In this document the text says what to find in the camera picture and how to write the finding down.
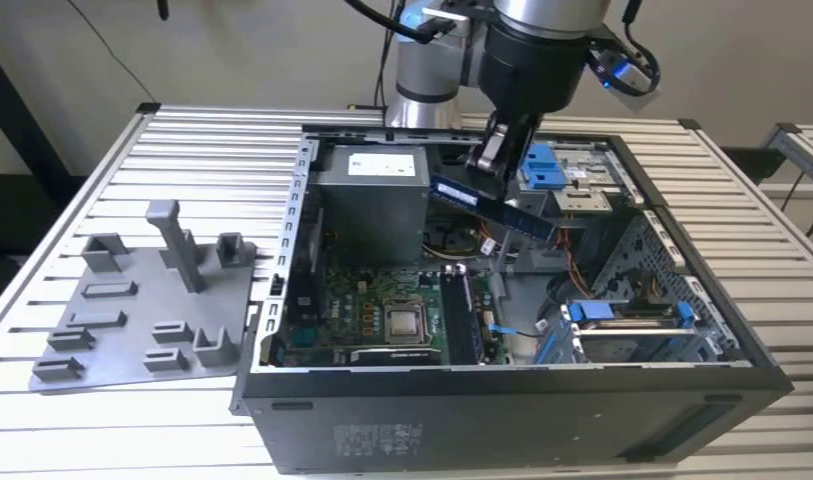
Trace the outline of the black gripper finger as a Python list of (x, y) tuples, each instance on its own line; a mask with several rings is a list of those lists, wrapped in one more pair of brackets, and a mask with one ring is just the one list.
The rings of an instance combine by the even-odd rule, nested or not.
[(508, 132), (505, 136), (505, 168), (502, 171), (501, 180), (501, 199), (506, 199), (509, 185), (516, 172), (518, 171), (520, 164), (524, 156), (528, 153), (533, 137), (540, 129), (542, 123), (542, 114), (529, 114), (514, 120), (512, 120), (508, 126)]
[(481, 173), (498, 175), (504, 169), (509, 125), (498, 112), (493, 112), (484, 133), (484, 140), (469, 155), (468, 167)]

